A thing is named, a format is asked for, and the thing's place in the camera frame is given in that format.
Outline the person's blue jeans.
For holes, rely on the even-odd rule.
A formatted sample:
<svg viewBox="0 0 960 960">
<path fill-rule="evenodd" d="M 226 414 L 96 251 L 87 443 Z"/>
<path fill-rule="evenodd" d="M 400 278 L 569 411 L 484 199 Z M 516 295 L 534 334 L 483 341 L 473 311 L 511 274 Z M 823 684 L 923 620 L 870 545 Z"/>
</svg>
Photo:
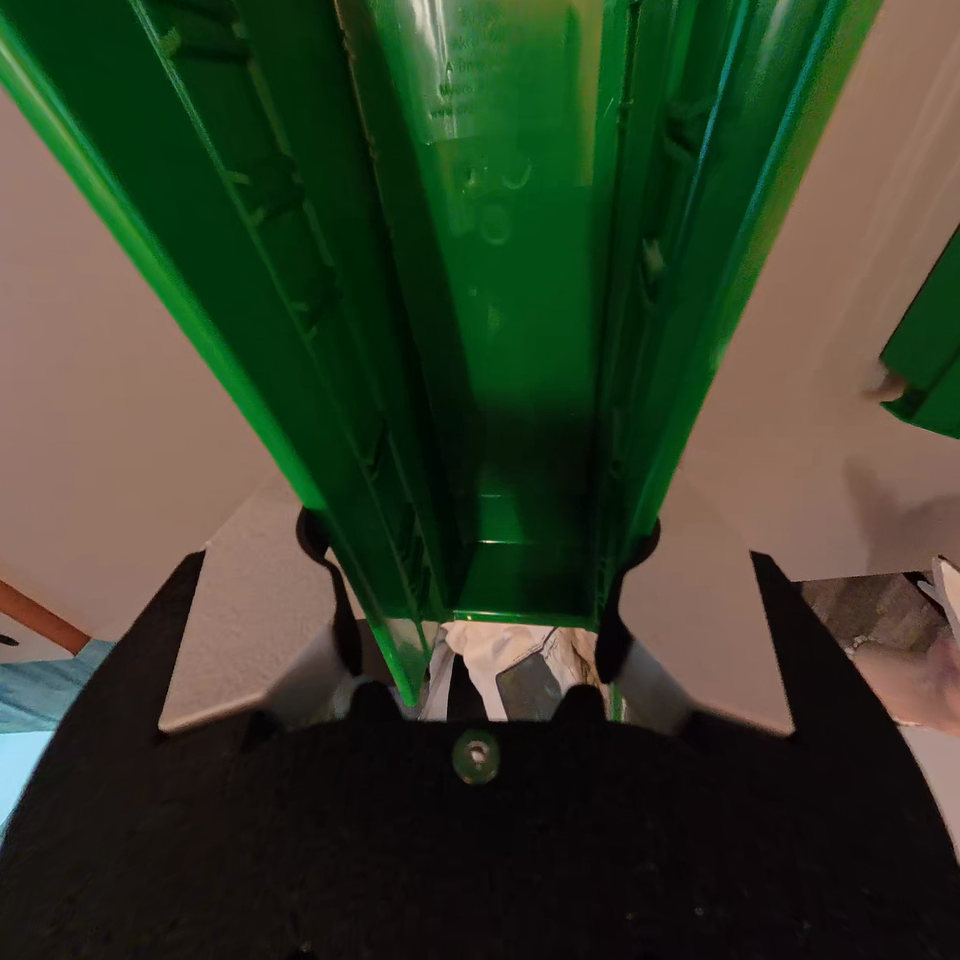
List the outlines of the person's blue jeans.
<svg viewBox="0 0 960 960">
<path fill-rule="evenodd" d="M 1 734 L 54 731 L 114 643 L 90 640 L 68 658 L 1 665 Z"/>
</svg>

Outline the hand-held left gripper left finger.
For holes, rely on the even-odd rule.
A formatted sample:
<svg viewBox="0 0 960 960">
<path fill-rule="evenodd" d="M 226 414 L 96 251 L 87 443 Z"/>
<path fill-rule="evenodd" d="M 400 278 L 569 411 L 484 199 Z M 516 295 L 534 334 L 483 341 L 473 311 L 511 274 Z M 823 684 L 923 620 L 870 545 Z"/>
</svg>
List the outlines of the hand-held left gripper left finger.
<svg viewBox="0 0 960 960">
<path fill-rule="evenodd" d="M 323 529 L 287 481 L 267 481 L 206 546 L 159 730 L 342 715 L 364 675 L 358 611 Z"/>
</svg>

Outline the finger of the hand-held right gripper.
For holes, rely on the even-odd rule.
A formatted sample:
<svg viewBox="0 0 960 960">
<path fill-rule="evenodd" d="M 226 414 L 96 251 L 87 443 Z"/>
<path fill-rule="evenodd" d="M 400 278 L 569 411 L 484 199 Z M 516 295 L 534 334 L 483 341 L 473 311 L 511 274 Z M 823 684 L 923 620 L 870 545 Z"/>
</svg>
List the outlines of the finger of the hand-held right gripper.
<svg viewBox="0 0 960 960">
<path fill-rule="evenodd" d="M 917 581 L 917 588 L 942 608 L 953 636 L 959 646 L 959 567 L 944 555 L 933 558 L 929 576 Z"/>
</svg>

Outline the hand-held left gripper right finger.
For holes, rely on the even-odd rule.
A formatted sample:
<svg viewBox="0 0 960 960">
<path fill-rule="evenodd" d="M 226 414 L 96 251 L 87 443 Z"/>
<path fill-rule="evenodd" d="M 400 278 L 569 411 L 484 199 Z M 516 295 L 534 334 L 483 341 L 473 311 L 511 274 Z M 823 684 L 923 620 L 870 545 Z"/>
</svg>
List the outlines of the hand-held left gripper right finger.
<svg viewBox="0 0 960 960">
<path fill-rule="evenodd" d="M 688 480 L 614 575 L 595 661 L 632 726 L 675 736 L 702 713 L 794 732 L 750 550 Z"/>
</svg>

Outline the green plastic bin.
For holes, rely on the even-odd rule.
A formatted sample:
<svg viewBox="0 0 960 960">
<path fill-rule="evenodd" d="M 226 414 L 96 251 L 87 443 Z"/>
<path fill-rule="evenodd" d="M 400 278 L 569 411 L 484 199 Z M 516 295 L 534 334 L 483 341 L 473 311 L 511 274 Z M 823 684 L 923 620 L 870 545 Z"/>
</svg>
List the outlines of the green plastic bin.
<svg viewBox="0 0 960 960">
<path fill-rule="evenodd" d="M 882 406 L 901 422 L 959 438 L 959 230 L 886 343 L 881 362 L 904 382 Z"/>
<path fill-rule="evenodd" d="M 2 2 L 2 85 L 322 525 L 400 693 L 594 629 L 881 2 Z"/>
</svg>

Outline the person's right hand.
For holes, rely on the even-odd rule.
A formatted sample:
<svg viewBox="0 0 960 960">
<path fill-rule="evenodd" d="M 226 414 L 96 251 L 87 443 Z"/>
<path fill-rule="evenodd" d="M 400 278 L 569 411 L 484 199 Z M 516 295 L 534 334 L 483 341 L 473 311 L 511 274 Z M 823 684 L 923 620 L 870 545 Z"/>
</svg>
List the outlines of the person's right hand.
<svg viewBox="0 0 960 960">
<path fill-rule="evenodd" d="M 940 636 L 924 651 L 864 643 L 849 656 L 894 721 L 959 738 L 959 647 Z"/>
</svg>

